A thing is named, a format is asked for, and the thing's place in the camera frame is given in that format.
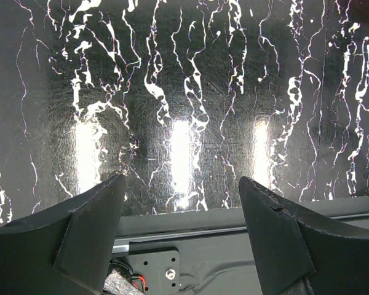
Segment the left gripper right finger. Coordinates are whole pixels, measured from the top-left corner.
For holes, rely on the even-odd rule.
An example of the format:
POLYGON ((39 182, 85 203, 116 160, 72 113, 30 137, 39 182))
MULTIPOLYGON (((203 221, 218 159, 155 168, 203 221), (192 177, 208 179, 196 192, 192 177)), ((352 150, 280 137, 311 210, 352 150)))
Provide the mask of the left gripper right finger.
POLYGON ((263 294, 369 294, 369 229, 316 213, 246 176, 239 194, 263 294))

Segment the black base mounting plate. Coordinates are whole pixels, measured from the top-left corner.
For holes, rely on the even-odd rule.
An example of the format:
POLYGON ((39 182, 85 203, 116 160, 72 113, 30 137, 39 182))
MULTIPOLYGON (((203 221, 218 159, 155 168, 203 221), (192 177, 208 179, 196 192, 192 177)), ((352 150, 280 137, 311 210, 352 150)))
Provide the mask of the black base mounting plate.
POLYGON ((123 217, 113 257, 146 294, 262 293, 240 208, 123 217))

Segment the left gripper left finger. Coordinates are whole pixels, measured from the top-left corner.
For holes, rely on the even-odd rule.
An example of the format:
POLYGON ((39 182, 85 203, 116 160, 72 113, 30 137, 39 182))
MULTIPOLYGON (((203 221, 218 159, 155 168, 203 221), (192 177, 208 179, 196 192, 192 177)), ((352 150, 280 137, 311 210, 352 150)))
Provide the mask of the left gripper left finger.
POLYGON ((0 294, 102 294, 125 191, 114 175, 0 227, 0 294))

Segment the black marble pattern mat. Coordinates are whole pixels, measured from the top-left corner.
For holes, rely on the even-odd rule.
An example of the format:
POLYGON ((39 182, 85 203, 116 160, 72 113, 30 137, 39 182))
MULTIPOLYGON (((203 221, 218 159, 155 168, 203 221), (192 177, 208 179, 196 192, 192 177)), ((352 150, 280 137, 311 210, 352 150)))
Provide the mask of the black marble pattern mat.
POLYGON ((369 195, 369 1, 0 1, 0 226, 369 195))

